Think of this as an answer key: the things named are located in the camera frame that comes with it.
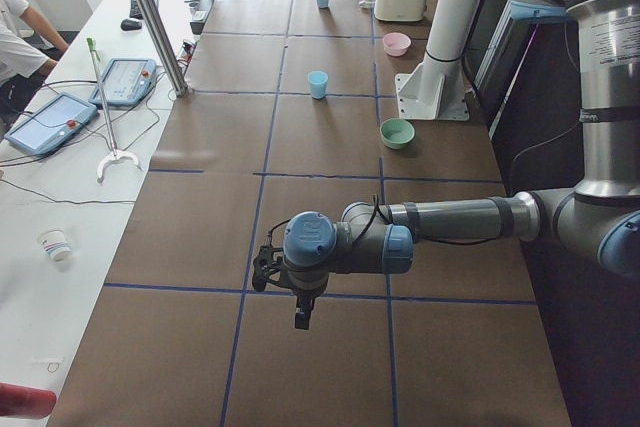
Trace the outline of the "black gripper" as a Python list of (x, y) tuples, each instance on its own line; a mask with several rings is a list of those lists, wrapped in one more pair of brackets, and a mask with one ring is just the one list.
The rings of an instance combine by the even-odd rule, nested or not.
[(309, 328), (315, 299), (325, 293), (327, 286), (328, 283), (325, 282), (313, 288), (296, 287), (292, 290), (292, 293), (296, 296), (296, 311), (294, 318), (294, 325), (296, 329)]

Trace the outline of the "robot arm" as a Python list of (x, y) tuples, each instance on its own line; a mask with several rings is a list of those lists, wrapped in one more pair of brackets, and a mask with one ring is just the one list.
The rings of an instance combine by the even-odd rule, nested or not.
[(338, 222), (290, 219), (278, 260), (256, 261), (296, 297), (305, 329), (331, 274), (408, 271), (421, 240), (547, 237), (627, 278), (639, 275), (639, 0), (511, 0), (511, 14), (578, 25), (584, 176), (572, 188), (395, 205), (354, 203)]

